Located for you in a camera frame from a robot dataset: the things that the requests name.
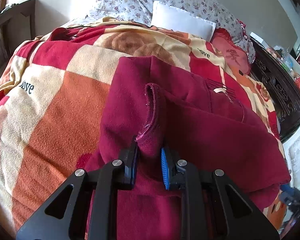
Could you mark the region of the orange red patterned blanket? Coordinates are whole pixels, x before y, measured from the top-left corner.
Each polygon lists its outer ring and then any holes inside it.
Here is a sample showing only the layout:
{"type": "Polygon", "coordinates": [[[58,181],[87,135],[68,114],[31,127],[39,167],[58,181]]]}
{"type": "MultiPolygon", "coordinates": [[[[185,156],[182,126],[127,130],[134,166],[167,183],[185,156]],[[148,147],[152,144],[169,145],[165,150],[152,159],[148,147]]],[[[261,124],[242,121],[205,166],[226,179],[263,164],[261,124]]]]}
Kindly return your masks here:
{"type": "Polygon", "coordinates": [[[266,88],[231,70],[209,41],[111,17],[57,28],[23,42],[0,78],[0,226],[9,237],[72,172],[88,170],[119,59],[152,56],[252,110],[283,156],[266,88]]]}

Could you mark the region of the red heart cushion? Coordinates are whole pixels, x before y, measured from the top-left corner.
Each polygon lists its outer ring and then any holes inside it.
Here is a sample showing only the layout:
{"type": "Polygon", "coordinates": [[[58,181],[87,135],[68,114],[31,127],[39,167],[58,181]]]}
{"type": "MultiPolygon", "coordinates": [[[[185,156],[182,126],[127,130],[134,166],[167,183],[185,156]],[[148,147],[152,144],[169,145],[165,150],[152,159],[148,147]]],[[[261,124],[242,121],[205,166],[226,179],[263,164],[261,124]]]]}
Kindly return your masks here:
{"type": "Polygon", "coordinates": [[[226,29],[216,29],[210,43],[223,55],[231,70],[241,75],[250,73],[251,65],[245,51],[232,42],[226,29]]]}

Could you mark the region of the dark carved wooden headboard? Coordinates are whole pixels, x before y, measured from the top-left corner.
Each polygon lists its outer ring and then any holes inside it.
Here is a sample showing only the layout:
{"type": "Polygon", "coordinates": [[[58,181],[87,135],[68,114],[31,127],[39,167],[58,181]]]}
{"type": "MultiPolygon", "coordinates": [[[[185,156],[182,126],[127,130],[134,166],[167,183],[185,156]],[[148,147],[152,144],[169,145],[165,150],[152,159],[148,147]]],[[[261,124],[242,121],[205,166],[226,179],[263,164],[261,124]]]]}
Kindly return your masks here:
{"type": "Polygon", "coordinates": [[[269,92],[279,121],[280,140],[285,142],[300,126],[300,90],[281,63],[255,39],[251,41],[256,57],[250,74],[269,92]]]}

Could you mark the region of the dark wooden side cabinet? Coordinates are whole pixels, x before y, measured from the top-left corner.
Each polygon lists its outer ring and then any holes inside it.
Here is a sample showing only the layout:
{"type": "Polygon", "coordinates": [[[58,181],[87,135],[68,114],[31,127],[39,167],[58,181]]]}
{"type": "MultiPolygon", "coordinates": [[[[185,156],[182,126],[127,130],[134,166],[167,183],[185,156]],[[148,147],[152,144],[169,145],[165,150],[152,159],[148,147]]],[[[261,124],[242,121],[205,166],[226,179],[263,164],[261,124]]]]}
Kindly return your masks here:
{"type": "Polygon", "coordinates": [[[22,3],[13,4],[0,13],[0,69],[7,66],[8,60],[12,56],[8,38],[8,24],[17,15],[23,15],[29,19],[30,37],[36,37],[36,1],[27,0],[22,3]]]}

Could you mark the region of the floral quilt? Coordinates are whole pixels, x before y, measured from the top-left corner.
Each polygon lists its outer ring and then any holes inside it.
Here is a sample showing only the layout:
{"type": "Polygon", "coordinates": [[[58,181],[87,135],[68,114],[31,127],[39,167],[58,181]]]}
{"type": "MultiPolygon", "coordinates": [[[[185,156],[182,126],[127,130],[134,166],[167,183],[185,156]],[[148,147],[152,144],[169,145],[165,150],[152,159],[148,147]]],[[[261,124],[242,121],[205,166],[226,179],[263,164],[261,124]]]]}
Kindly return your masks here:
{"type": "Polygon", "coordinates": [[[217,28],[226,29],[232,42],[246,52],[249,63],[254,62],[256,53],[245,33],[245,24],[217,0],[96,0],[87,17],[98,20],[109,16],[119,21],[150,25],[155,1],[188,11],[194,16],[214,22],[217,28]]]}

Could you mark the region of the maroon fleece garment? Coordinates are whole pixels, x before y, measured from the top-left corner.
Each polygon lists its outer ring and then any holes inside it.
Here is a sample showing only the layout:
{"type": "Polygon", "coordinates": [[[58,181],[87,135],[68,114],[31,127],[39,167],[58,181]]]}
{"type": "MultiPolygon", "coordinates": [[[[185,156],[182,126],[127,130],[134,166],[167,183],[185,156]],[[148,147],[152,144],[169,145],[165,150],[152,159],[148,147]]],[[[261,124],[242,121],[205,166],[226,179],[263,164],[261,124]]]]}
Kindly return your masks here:
{"type": "Polygon", "coordinates": [[[119,59],[103,110],[95,170],[136,140],[136,184],[118,194],[118,239],[179,239],[180,194],[162,181],[167,145],[200,170],[221,169],[263,210],[290,175],[277,139],[252,110],[156,57],[119,59]]]}

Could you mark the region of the white pillow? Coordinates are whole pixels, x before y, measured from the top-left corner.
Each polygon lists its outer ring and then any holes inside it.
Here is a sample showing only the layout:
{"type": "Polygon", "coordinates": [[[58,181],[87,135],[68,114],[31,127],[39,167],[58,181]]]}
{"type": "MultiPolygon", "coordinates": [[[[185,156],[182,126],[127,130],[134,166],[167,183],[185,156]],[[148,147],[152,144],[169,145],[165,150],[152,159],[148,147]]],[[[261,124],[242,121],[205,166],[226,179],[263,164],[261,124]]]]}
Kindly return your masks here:
{"type": "Polygon", "coordinates": [[[179,31],[210,41],[216,24],[191,13],[154,1],[151,25],[167,30],[179,31]]]}

